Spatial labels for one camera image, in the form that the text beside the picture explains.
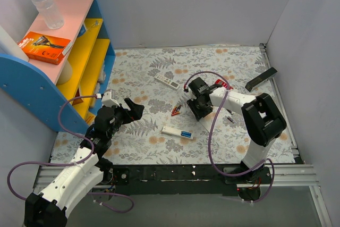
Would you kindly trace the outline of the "white remote battery cover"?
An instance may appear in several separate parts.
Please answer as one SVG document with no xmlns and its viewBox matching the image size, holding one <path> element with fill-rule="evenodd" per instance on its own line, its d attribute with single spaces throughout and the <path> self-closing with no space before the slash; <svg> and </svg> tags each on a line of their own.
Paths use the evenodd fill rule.
<svg viewBox="0 0 340 227">
<path fill-rule="evenodd" d="M 203 118 L 201 118 L 199 120 L 199 123 L 208 131 L 210 132 L 211 130 L 211 126 L 212 126 L 212 123 L 213 123 L 213 119 L 214 117 L 211 117 L 211 116 L 205 116 Z"/>
</svg>

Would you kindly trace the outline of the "blue battery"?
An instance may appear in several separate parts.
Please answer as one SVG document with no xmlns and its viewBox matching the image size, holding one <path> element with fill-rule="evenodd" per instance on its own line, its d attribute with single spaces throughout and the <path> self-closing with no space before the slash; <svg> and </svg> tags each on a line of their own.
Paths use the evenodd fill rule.
<svg viewBox="0 0 340 227">
<path fill-rule="evenodd" d="M 192 133 L 186 132 L 186 131 L 182 131 L 182 132 L 181 132 L 181 135 L 182 135 L 182 136 L 186 136 L 186 137 L 190 137 L 190 136 L 192 136 Z"/>
<path fill-rule="evenodd" d="M 187 132 L 182 132 L 181 136 L 183 136 L 183 137 L 191 137 L 192 134 L 191 133 L 187 133 Z"/>
</svg>

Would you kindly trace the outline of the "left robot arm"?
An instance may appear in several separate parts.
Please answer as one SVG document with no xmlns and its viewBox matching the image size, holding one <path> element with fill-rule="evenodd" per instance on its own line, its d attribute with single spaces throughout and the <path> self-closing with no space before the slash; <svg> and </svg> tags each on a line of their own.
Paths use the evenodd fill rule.
<svg viewBox="0 0 340 227">
<path fill-rule="evenodd" d="M 101 107 L 72 160 L 40 193 L 27 197 L 25 226 L 66 226 L 71 212 L 95 185 L 112 181 L 112 165 L 103 155 L 119 128 L 140 120 L 144 110 L 130 98 L 124 101 L 127 108 L 116 103 Z"/>
</svg>

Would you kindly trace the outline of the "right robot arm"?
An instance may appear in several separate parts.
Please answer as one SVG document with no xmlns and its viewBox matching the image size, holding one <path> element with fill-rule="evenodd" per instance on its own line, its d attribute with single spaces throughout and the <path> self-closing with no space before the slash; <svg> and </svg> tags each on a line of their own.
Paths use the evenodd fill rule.
<svg viewBox="0 0 340 227">
<path fill-rule="evenodd" d="M 234 92 L 221 84 L 208 85 L 201 78 L 187 81 L 184 92 L 190 93 L 187 105 L 197 121 L 202 120 L 217 107 L 216 114 L 208 127 L 208 157 L 217 173 L 241 179 L 246 183 L 255 182 L 260 176 L 260 169 L 270 159 L 268 152 L 277 138 L 287 128 L 287 123 L 269 94 L 252 96 Z M 211 142 L 214 127 L 221 109 L 230 110 L 241 115 L 250 137 L 250 144 L 245 157 L 241 160 L 240 173 L 225 173 L 214 163 Z"/>
</svg>

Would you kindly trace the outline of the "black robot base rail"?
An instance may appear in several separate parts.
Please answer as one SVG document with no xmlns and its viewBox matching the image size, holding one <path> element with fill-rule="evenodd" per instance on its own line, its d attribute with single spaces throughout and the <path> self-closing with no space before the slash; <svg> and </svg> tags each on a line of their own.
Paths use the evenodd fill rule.
<svg viewBox="0 0 340 227">
<path fill-rule="evenodd" d="M 106 181 L 95 192 L 123 195 L 222 195 L 242 196 L 247 200 L 260 197 L 261 188 L 273 180 L 270 166 L 255 174 L 227 177 L 209 164 L 199 165 L 115 165 Z"/>
</svg>

